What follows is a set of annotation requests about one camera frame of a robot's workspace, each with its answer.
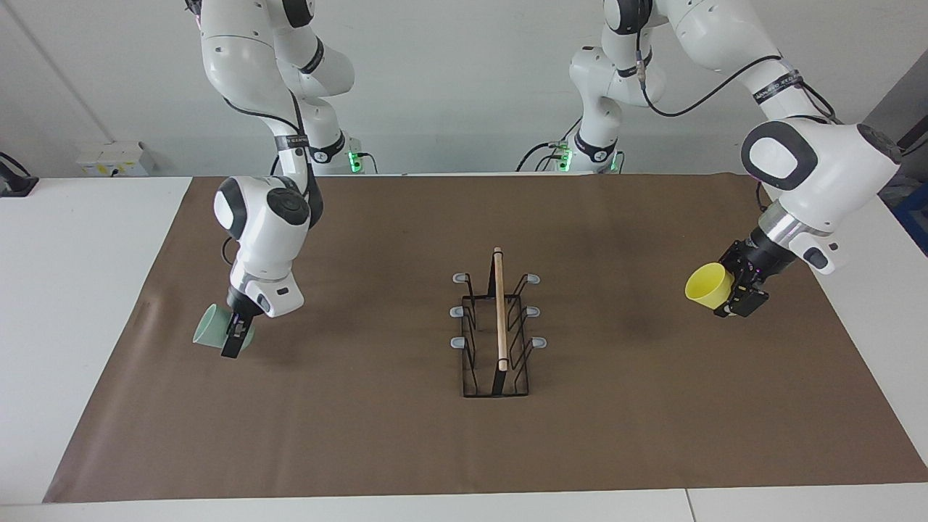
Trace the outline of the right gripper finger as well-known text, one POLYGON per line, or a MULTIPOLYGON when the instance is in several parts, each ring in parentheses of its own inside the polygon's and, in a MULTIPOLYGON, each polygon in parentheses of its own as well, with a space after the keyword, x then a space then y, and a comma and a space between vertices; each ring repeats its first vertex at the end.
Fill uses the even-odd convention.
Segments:
POLYGON ((225 341, 223 341, 220 355, 226 359, 236 359, 245 344, 248 335, 251 333, 252 316, 233 312, 228 320, 226 327, 225 341))

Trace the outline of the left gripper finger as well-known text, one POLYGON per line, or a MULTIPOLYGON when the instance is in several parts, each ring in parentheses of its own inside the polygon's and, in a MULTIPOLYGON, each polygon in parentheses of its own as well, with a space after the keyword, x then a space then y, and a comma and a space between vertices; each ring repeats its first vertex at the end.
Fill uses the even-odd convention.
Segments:
POLYGON ((718 261, 726 272, 732 274, 735 284, 747 284, 748 282, 747 248, 746 241, 733 241, 718 261))
POLYGON ((740 316, 746 318, 769 300, 769 293, 751 286, 734 286, 729 298, 717 307, 717 317, 740 316))

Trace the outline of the pale green plastic cup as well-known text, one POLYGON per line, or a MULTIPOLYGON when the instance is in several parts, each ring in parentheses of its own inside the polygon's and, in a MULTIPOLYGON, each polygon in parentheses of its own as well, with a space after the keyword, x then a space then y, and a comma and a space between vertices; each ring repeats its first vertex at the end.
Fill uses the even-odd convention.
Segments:
MULTIPOLYGON (((225 341, 225 332, 226 327, 228 327, 229 317, 230 310, 226 310, 218 304, 211 304, 202 315, 202 318, 200 318, 199 324, 196 327, 193 336, 194 343, 202 344, 202 346, 219 348, 219 350, 221 350, 223 341, 225 341)), ((253 335, 254 333, 251 327, 251 333, 248 335, 243 349, 247 348, 252 343, 253 335)))

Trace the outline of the yellow plastic cup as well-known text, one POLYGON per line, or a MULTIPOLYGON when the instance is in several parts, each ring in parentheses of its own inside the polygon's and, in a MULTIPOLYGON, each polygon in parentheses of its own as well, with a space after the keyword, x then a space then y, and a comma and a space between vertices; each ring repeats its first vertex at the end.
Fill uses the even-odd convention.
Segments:
POLYGON ((699 267, 687 279, 684 294, 690 301, 709 310, 718 310, 732 295, 735 278, 720 263, 708 263, 699 267))

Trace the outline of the blue crate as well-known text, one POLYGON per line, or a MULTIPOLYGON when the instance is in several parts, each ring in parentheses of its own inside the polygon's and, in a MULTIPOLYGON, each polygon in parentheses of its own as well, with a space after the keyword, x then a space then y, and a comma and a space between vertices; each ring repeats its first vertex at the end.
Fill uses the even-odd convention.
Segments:
POLYGON ((928 181, 895 205, 892 214, 928 257, 928 181))

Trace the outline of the brown paper table mat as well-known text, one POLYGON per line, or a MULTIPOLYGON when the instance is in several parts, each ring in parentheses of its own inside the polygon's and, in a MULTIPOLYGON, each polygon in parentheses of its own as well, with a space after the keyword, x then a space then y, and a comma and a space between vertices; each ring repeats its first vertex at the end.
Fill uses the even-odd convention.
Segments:
POLYGON ((928 481, 810 270, 749 318, 686 300, 757 219, 744 176, 323 178, 301 310, 238 359, 192 343, 228 287, 193 181, 47 502, 928 481), (531 392, 464 399, 450 310, 502 247, 547 346, 531 392))

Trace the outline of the black desk clamp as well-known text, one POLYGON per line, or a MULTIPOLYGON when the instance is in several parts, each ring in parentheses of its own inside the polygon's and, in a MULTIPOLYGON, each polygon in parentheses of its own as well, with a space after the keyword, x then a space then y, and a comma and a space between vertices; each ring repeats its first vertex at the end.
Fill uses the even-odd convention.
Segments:
POLYGON ((39 178, 32 176, 14 157, 0 152, 0 198, 26 197, 38 184, 39 178))

